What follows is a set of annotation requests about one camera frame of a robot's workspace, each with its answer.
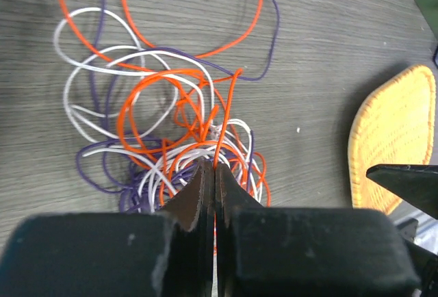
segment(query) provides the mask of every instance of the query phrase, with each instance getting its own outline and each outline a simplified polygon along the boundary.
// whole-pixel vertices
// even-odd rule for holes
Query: yellow wicker mat
[[[428,164],[435,124],[435,79],[413,66],[377,88],[362,103],[348,141],[352,205],[390,214],[402,200],[367,179],[377,164]]]

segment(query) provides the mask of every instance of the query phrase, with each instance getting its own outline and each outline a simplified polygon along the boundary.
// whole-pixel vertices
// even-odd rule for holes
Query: orange wire
[[[131,13],[129,12],[129,6],[127,3],[127,0],[121,0],[122,2],[122,6],[123,6],[123,11],[125,12],[125,16],[126,19],[129,23],[129,25],[131,26],[132,30],[134,31],[134,33],[137,35],[137,37],[146,45],[150,46],[150,47],[156,47],[154,44],[152,44],[151,42],[149,42],[137,29],[136,25],[134,24],[134,21],[132,20],[131,17]],[[215,49],[214,51],[210,51],[210,52],[206,52],[203,54],[199,54],[196,57],[198,59],[202,59],[204,57],[209,57],[215,54],[218,54],[222,51],[225,51],[226,49],[229,49],[230,47],[233,47],[237,44],[239,44],[241,41],[243,41],[243,39],[245,39],[246,37],[249,36],[249,34],[251,33],[251,31],[255,28],[255,25],[257,24],[257,21],[259,20],[260,17],[260,13],[261,13],[261,9],[263,7],[263,0],[259,0],[257,3],[257,9],[255,11],[255,15],[253,20],[251,21],[250,26],[248,27],[248,29],[237,39],[233,40],[232,42],[229,42],[228,44],[225,44],[224,46],[219,47],[218,49]]]
[[[166,156],[166,139],[163,139],[163,175],[166,176],[167,171],[167,156]],[[164,197],[163,197],[163,191],[164,191],[164,181],[162,181],[161,187],[159,188],[159,199],[160,201],[163,200],[164,204]],[[172,196],[172,191],[169,189],[169,195]]]
[[[243,70],[241,68],[237,69],[237,71],[234,73],[233,78],[231,80],[230,89],[228,91],[227,107],[225,108],[224,122],[222,124],[222,130],[220,131],[218,146],[216,147],[216,152],[214,153],[213,168],[216,168],[216,166],[218,165],[220,147],[222,146],[222,142],[224,141],[225,131],[227,130],[227,123],[228,123],[228,119],[230,117],[231,102],[233,101],[234,86],[235,86],[235,83],[237,81],[237,78],[242,73],[243,73]]]
[[[220,104],[222,104],[222,107],[223,107],[223,109],[224,109],[224,111],[225,111],[225,107],[226,107],[226,105],[225,105],[224,99],[222,98],[222,95],[220,95],[219,91],[218,91],[216,88],[214,89],[214,94],[216,94],[216,96],[218,97],[218,99],[219,99],[219,101],[220,101]],[[236,131],[234,125],[230,125],[230,128],[231,128],[231,133],[233,133],[233,135],[235,136],[235,140],[236,140],[236,143],[237,143],[237,147],[238,147],[239,150],[242,152],[243,150],[242,150],[242,147],[241,147],[241,145],[240,145],[239,134],[237,133],[237,131]]]
[[[263,155],[261,155],[260,152],[254,152],[254,154],[260,158],[261,165],[263,166],[263,170],[261,172],[258,169],[253,167],[253,170],[255,170],[255,172],[259,175],[259,182],[257,182],[256,187],[258,188],[260,186],[261,182],[263,182],[263,185],[265,186],[265,190],[266,190],[266,197],[267,197],[266,205],[269,207],[269,206],[271,206],[271,190],[270,190],[268,182],[266,181],[266,178],[265,178],[266,171],[267,171],[268,167],[266,164],[265,157]]]
[[[172,69],[172,70],[164,70],[161,71],[159,73],[155,73],[153,75],[148,76],[147,78],[143,79],[141,82],[139,82],[134,89],[132,90],[131,94],[127,97],[125,103],[123,104],[120,113],[118,115],[117,118],[117,123],[116,123],[116,130],[118,133],[118,136],[120,137],[120,141],[122,143],[122,145],[128,150],[128,151],[132,151],[135,153],[144,153],[144,154],[151,154],[151,153],[155,153],[160,151],[159,149],[153,149],[153,150],[148,150],[146,148],[146,146],[144,145],[143,141],[141,141],[141,137],[138,134],[138,130],[137,127],[135,125],[135,122],[133,120],[133,117],[130,116],[130,122],[131,122],[131,127],[132,127],[132,131],[134,136],[136,137],[136,140],[139,142],[140,146],[142,147],[142,149],[137,149],[137,148],[133,148],[132,146],[130,146],[126,140],[125,140],[125,132],[124,132],[124,123],[125,123],[125,114],[126,111],[128,109],[132,108],[132,103],[133,100],[136,97],[136,93],[140,92],[141,90],[145,89],[145,87],[151,85],[152,83],[155,83],[156,81],[159,81],[160,79],[166,79],[168,80],[170,83],[173,83],[176,87],[178,87],[178,89],[180,90],[180,92],[183,94],[183,96],[187,96],[187,94],[185,93],[185,91],[183,90],[183,88],[181,87],[181,85],[176,84],[174,82],[174,79],[171,78],[167,78],[167,77],[163,77],[164,75],[169,75],[169,74],[175,74],[175,73],[185,73],[186,75],[190,75],[193,71],[196,71],[196,69]],[[198,120],[200,122],[202,122],[202,118],[201,118],[201,113],[200,111],[196,108],[195,104],[193,104],[193,101],[186,97],[187,101],[190,103],[190,105],[193,107],[196,116],[198,117]],[[188,139],[188,135],[186,134],[184,137],[182,137],[179,141],[174,142],[173,144],[171,144],[170,146],[168,146],[169,149],[172,149],[174,147],[176,147],[177,145],[179,145],[180,143],[184,142],[185,140]]]

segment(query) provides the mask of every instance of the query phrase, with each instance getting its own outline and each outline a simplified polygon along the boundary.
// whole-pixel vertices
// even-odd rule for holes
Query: tangled wires
[[[205,58],[224,51],[246,38],[257,24],[263,0],[259,0],[254,19],[244,34],[229,44],[197,56],[177,49],[156,47],[149,42],[134,24],[127,0],[121,0],[127,22],[107,10],[105,0],[100,0],[101,7],[99,8],[81,8],[72,12],[68,11],[64,0],[59,1],[65,18],[55,29],[53,45],[57,54],[75,67],[65,84],[63,105],[72,125],[89,142],[89,145],[77,153],[76,163],[80,175],[90,185],[99,191],[119,195],[120,211],[154,212],[187,184],[194,171],[196,158],[204,157],[212,160],[214,166],[218,162],[228,165],[236,180],[248,193],[259,202],[262,201],[263,193],[266,193],[267,205],[270,204],[270,190],[266,182],[266,162],[260,153],[255,152],[255,134],[243,120],[230,118],[230,110],[236,81],[238,79],[259,80],[268,71],[279,29],[280,14],[275,0],[272,1],[277,15],[276,29],[266,67],[260,77],[256,78],[243,76],[242,69],[233,73],[208,62]],[[90,12],[99,13],[99,25],[93,43],[82,35],[74,22],[76,16]],[[132,39],[132,44],[99,49],[103,26],[105,20],[109,18],[121,24]],[[68,57],[60,46],[60,35],[67,24],[92,52],[92,55],[83,61]],[[128,52],[128,54],[116,59],[108,56],[110,53],[120,51]],[[162,70],[152,70],[146,67],[146,59],[150,57],[162,66]],[[168,58],[185,61],[194,68],[171,68]],[[95,64],[97,59],[105,60],[107,63],[104,66],[98,66]],[[226,77],[213,79],[206,67],[218,69]],[[74,104],[70,99],[72,84],[79,79],[78,76],[82,70],[89,72],[88,81],[93,109]],[[109,86],[103,104],[96,91],[95,73],[109,77]],[[127,95],[120,111],[112,112],[111,97],[116,82],[119,79],[136,77],[138,83]],[[218,83],[224,81],[231,82],[226,102],[216,88]],[[164,82],[169,86],[172,98],[163,113],[150,127],[146,129],[138,127],[134,109],[139,107],[138,100],[142,92],[158,82]],[[223,112],[221,123],[217,119],[220,112]],[[169,118],[172,118],[173,123],[184,131],[184,134],[177,139],[157,136],[157,128],[164,125]],[[242,134],[237,132],[238,127],[246,135],[246,143],[242,142]],[[117,187],[116,189],[101,187],[83,171],[81,159],[97,153],[102,155],[103,172],[112,185]],[[109,172],[107,155],[110,153],[117,153],[128,160],[127,181],[120,182]]]

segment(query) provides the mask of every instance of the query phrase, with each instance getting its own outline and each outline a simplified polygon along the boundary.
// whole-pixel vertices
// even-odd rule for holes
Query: wood grain surface
[[[67,1],[72,10],[99,6],[99,0]],[[190,53],[240,35],[257,5],[257,0],[128,1],[146,37]],[[238,82],[233,116],[255,131],[256,148],[268,162],[274,206],[348,207],[346,147],[356,111],[373,89],[409,65],[432,67],[435,37],[413,0],[277,1],[281,30],[272,66],[259,82]],[[122,15],[119,0],[107,2]],[[26,216],[116,211],[116,199],[93,190],[75,169],[75,153],[87,143],[62,107],[72,67],[53,51],[52,33],[62,18],[57,0],[0,0],[0,6],[2,246]],[[92,38],[96,16],[77,22]],[[274,24],[274,8],[266,0],[250,37],[212,60],[257,75]],[[62,40],[71,57],[89,54],[68,29]],[[122,42],[130,42],[129,37],[107,20],[101,47]],[[84,103],[90,98],[85,73],[74,91]],[[152,94],[145,105],[155,111],[163,97]],[[99,158],[87,160],[86,170],[108,184]]]

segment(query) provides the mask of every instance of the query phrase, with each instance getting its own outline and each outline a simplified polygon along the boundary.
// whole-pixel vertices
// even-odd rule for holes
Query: purple wire
[[[135,162],[128,163],[128,172],[129,172],[129,175],[131,176],[131,180],[136,179],[136,177],[138,175],[138,173],[136,171],[136,167],[137,167],[137,164]]]
[[[129,59],[125,63],[128,64],[131,61],[132,61],[132,59]],[[112,93],[112,90],[114,89],[114,86],[116,85],[117,79],[119,77],[120,77],[120,75],[114,75],[113,76],[113,78],[111,79],[111,83],[110,83],[110,85],[108,87],[107,94],[105,96],[105,112],[104,112],[105,118],[104,118],[104,121],[103,121],[103,128],[106,129],[106,130],[108,130],[108,127],[109,127],[108,120],[110,119],[109,118],[109,113],[110,113],[110,105],[109,104],[110,104],[110,99],[111,99],[111,93]]]
[[[120,199],[118,201],[118,210],[120,213],[125,212],[125,205],[126,205],[126,201],[128,199],[129,193],[130,193],[130,191],[128,189],[125,189],[120,194]]]
[[[254,141],[254,131],[251,129],[250,130],[250,134],[251,134],[251,152],[249,154],[249,162],[248,162],[248,178],[246,181],[246,191],[250,192],[251,188],[250,188],[250,177],[251,177],[251,167],[253,167],[253,157],[254,157],[254,147],[255,147],[255,141]]]
[[[264,68],[262,74],[259,77],[257,77],[257,78],[249,78],[249,77],[240,76],[239,79],[247,80],[247,81],[257,81],[257,80],[260,80],[263,77],[265,77],[266,73],[269,70],[269,67],[270,67],[271,61],[272,61],[272,57],[274,55],[274,48],[275,48],[276,39],[277,39],[277,36],[279,34],[279,29],[280,29],[280,9],[279,9],[279,5],[276,2],[276,0],[272,0],[272,3],[274,4],[275,12],[276,12],[276,25],[275,25],[274,34],[272,35],[272,42],[271,42],[271,46],[270,46],[269,53],[268,53],[268,62],[266,64],[266,67]],[[196,61],[198,61],[200,63],[203,63],[203,64],[208,65],[208,66],[212,66],[213,68],[221,70],[222,72],[226,73],[227,75],[230,75],[230,76],[233,75],[233,73],[231,71],[229,71],[229,70],[227,70],[227,69],[225,69],[225,68],[223,68],[221,66],[218,66],[216,64],[213,64],[213,63],[208,62],[208,61],[203,60],[203,59],[195,58],[194,56],[191,56],[191,55],[187,55],[187,53],[183,53],[183,52],[180,52],[178,50],[169,49],[169,48],[166,48],[166,47],[162,47],[162,48],[160,47],[160,48],[157,48],[157,49],[177,51],[177,53],[179,53],[181,55],[190,57],[190,58],[192,58],[192,59],[194,59],[194,60],[196,60]]]
[[[109,190],[107,190],[107,189],[105,189],[105,188],[102,188],[99,184],[97,184],[97,183],[94,182],[92,179],[90,179],[90,178],[87,176],[87,174],[82,170],[82,167],[81,167],[81,157],[82,157],[82,155],[83,155],[85,152],[87,152],[87,151],[90,150],[90,149],[93,149],[93,148],[98,147],[98,146],[111,146],[111,145],[113,145],[113,144],[115,144],[115,143],[117,143],[117,142],[118,142],[117,139],[111,139],[111,140],[108,140],[108,141],[102,141],[102,142],[97,142],[97,143],[94,143],[94,144],[90,144],[90,145],[87,145],[87,146],[83,147],[83,148],[82,148],[81,150],[79,150],[79,152],[76,154],[76,167],[77,167],[77,171],[79,172],[79,175],[81,175],[82,179],[84,179],[84,181],[86,181],[87,183],[89,183],[92,187],[96,188],[98,191],[101,191],[101,192],[104,192],[104,193],[107,193],[107,194],[119,194],[119,193],[121,193],[121,192],[122,192],[123,190],[125,190],[125,189],[132,189],[134,185],[123,184],[123,183],[121,183],[121,182],[118,182],[117,180],[115,180],[115,179],[114,179],[111,175],[109,175],[109,173],[108,173],[108,174],[107,174],[108,177],[109,177],[110,179],[112,178],[113,183],[116,184],[118,187],[120,187],[120,189],[119,189],[119,190],[116,190],[116,191],[109,191]]]
[[[435,50],[435,54],[433,55],[433,62],[435,63],[435,66],[438,68],[438,47]]]
[[[96,32],[96,36],[94,37],[94,42],[93,42],[93,47],[97,48],[99,40],[101,39],[101,35],[102,35],[102,31],[103,31],[103,22],[105,20],[105,8],[106,8],[106,1],[105,0],[101,0],[101,15],[99,17],[99,25],[97,26],[97,32]],[[95,82],[95,76],[94,76],[94,71],[90,71],[90,76],[88,78],[88,80],[90,81],[90,92],[91,92],[91,97],[94,103],[94,110],[96,112],[100,112],[99,110],[99,96],[97,95],[96,92],[96,82]]]
[[[170,181],[171,183],[176,183],[178,180],[183,179],[184,181],[187,181],[192,174],[193,169],[196,167],[196,164],[192,164],[188,166],[187,168],[184,168],[183,170],[180,170]]]
[[[141,206],[141,201],[142,201],[142,199],[138,195],[137,189],[132,189],[131,190],[131,200],[129,203],[129,205],[131,206],[130,209],[132,207],[136,207],[137,205]]]

